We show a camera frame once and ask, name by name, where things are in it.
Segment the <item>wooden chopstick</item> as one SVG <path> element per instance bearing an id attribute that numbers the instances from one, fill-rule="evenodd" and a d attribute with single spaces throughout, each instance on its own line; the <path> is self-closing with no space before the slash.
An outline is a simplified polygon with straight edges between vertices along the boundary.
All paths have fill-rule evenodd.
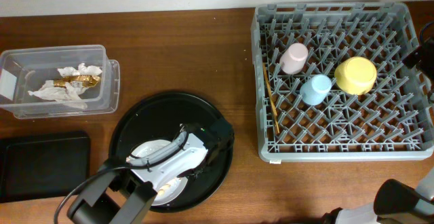
<path id="1" fill-rule="evenodd" d="M 271 112 L 273 115 L 273 123 L 275 126 L 276 134 L 280 134 L 279 123 L 277 121 L 277 110 L 276 110 L 276 107 L 275 107 L 275 104 L 274 104 L 272 98 L 269 98 L 269 100 L 270 100 Z"/>
<path id="2" fill-rule="evenodd" d="M 272 89 L 271 89 L 271 86 L 270 86 L 270 82 L 269 82 L 269 78 L 268 78 L 268 73 L 267 73 L 267 68 L 266 68 L 265 63 L 262 63 L 262 71 L 263 71 L 263 75 L 264 75 L 265 85 L 267 87 L 267 92 L 268 92 L 268 95 L 269 95 L 269 100 L 270 100 L 270 104 L 271 104 L 271 111 L 273 113 L 273 116 L 276 117 L 277 116 L 277 111 L 276 111 L 276 108 L 275 108 L 275 104 L 273 102 Z"/>

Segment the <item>grey plate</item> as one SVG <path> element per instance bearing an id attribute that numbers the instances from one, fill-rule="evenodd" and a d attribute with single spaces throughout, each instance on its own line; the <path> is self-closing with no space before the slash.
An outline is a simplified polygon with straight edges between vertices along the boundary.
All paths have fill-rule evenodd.
<path id="1" fill-rule="evenodd" d="M 126 158 L 126 161 L 128 162 L 132 159 L 141 158 L 150 155 L 151 153 L 154 153 L 155 151 L 162 149 L 168 144 L 170 144 L 170 141 L 163 140 L 163 139 L 142 143 L 141 145 L 138 145 L 137 147 L 132 149 L 132 152 Z M 166 193 L 163 196 L 157 195 L 152 206 L 163 206 L 164 204 L 169 204 L 171 201 L 175 200 L 184 191 L 188 179 L 186 177 L 182 177 L 182 178 L 176 177 L 175 179 L 178 180 L 176 188 L 174 188 L 170 193 Z"/>

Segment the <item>pink cup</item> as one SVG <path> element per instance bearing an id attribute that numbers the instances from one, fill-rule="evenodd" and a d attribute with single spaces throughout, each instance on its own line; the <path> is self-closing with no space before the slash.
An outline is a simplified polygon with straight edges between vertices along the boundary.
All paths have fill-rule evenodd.
<path id="1" fill-rule="evenodd" d="M 301 72 L 307 60 L 309 51 L 302 43 L 293 43 L 281 56 L 281 70 L 289 75 Z"/>

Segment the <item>blue cup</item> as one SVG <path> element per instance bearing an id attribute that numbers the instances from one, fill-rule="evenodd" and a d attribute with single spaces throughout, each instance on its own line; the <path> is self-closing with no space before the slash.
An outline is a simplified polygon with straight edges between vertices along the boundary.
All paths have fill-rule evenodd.
<path id="1" fill-rule="evenodd" d="M 328 95 L 332 87 L 331 79 L 326 75 L 314 75 L 300 89 L 302 101 L 311 106 L 319 105 Z"/>

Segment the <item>white gold wrapper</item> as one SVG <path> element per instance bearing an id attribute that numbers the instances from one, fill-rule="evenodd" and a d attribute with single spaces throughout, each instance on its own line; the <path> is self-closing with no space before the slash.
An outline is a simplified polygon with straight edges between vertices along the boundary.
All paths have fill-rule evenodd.
<path id="1" fill-rule="evenodd" d="M 61 78 L 46 80 L 37 91 L 28 91 L 30 96 L 42 100 L 65 102 L 65 105 L 74 109 L 87 109 L 87 104 L 80 97 L 88 89 L 96 87 L 101 81 L 103 73 L 100 67 L 84 63 L 74 67 L 57 69 Z"/>

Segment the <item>food scraps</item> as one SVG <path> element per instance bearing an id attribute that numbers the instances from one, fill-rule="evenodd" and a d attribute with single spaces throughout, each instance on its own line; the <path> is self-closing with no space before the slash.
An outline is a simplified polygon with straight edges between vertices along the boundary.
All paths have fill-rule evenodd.
<path id="1" fill-rule="evenodd" d="M 163 196 L 166 193 L 170 193 L 174 188 L 176 188 L 178 180 L 172 179 L 169 182 L 167 182 L 165 185 L 163 185 L 159 191 L 157 192 L 158 196 Z"/>

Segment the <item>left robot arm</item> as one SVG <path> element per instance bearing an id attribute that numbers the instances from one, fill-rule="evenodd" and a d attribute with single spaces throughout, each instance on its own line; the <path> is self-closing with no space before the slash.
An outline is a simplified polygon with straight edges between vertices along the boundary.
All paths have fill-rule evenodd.
<path id="1" fill-rule="evenodd" d="M 67 217 L 74 223 L 141 223 L 165 184 L 201 171 L 233 141 L 233 127 L 224 118 L 208 128 L 183 124 L 172 142 L 146 156 L 105 161 L 71 191 L 76 199 Z"/>

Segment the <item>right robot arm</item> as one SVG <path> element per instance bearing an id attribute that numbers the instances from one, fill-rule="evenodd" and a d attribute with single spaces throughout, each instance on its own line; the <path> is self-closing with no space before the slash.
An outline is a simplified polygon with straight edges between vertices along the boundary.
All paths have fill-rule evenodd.
<path id="1" fill-rule="evenodd" d="M 429 22 L 420 31 L 420 45 L 408 54 L 403 63 L 417 68 L 433 81 L 433 37 L 424 37 Z M 377 224 L 377 223 L 432 223 L 433 171 L 413 189 L 395 179 L 385 181 L 371 204 L 354 209 L 336 208 L 326 213 L 319 224 Z"/>

